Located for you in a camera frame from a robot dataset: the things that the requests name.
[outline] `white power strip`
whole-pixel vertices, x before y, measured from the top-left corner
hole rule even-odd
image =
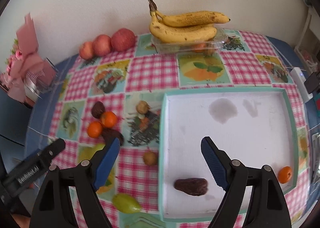
[[[307,88],[304,85],[306,78],[304,77],[301,69],[299,67],[294,67],[291,70],[290,75],[298,87],[303,102],[308,102],[313,97],[313,94],[308,94],[307,92]]]

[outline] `tablecloth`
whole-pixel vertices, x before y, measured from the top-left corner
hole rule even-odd
[[[145,100],[151,106],[151,117],[160,114],[165,90],[211,88],[221,86],[273,86],[284,88],[291,102],[296,121],[299,143],[299,176],[297,186],[285,195],[292,222],[303,213],[309,191],[308,126],[302,99],[296,85],[269,40],[261,34],[225,30],[228,41],[219,55],[204,57],[201,53],[187,55],[160,55],[150,42],[150,34],[137,36],[135,47],[126,52],[113,52],[90,63],[76,57],[73,66],[65,72],[64,84],[52,99],[52,117],[48,117],[49,138],[64,138],[66,149],[54,164],[60,168],[75,167],[88,146],[103,142],[88,137],[86,129],[94,120],[91,108],[102,101],[113,111],[119,122],[114,127],[125,137],[115,166],[108,177],[105,189],[98,194],[100,202],[114,227],[138,227],[139,222],[153,223],[154,227],[207,227],[209,223],[163,223],[157,206],[158,169],[143,163],[147,150],[158,151],[159,122],[145,133],[132,134],[138,129],[139,118],[135,105]],[[214,67],[209,72],[204,68]],[[79,227],[86,227],[81,208],[72,191],[73,204]],[[142,213],[126,215],[118,212],[111,203],[112,195],[123,192],[135,197]],[[235,227],[241,227],[245,214],[239,215]]]

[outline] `bunch of bananas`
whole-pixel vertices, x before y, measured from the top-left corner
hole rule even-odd
[[[150,32],[165,43],[208,41],[217,33],[213,23],[230,21],[226,15],[214,11],[198,11],[166,16],[158,11],[153,0],[148,1],[151,15]]]

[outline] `white tray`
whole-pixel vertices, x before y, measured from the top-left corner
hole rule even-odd
[[[298,175],[297,133],[286,91],[272,87],[231,87],[167,92],[161,113],[159,210],[166,222],[209,221],[225,194],[204,160],[200,143],[209,136],[231,159],[247,167],[268,164],[277,175],[285,166]],[[205,178],[208,192],[190,196],[174,189],[176,179]],[[247,187],[240,212],[251,195]]]

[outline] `silver bolt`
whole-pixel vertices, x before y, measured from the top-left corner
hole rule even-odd
[[[81,162],[81,166],[83,166],[83,167],[86,167],[87,165],[89,165],[90,164],[90,161],[88,161],[87,159],[86,160],[83,160],[82,162]]]
[[[54,171],[56,168],[57,168],[57,166],[54,165],[54,164],[52,164],[52,165],[49,167],[49,170],[50,170],[50,171]]]
[[[266,171],[271,171],[271,167],[268,166],[268,165],[264,165],[264,169],[265,169]]]
[[[237,159],[234,159],[232,162],[232,165],[236,166],[236,167],[239,167],[240,166],[240,161],[237,160]]]

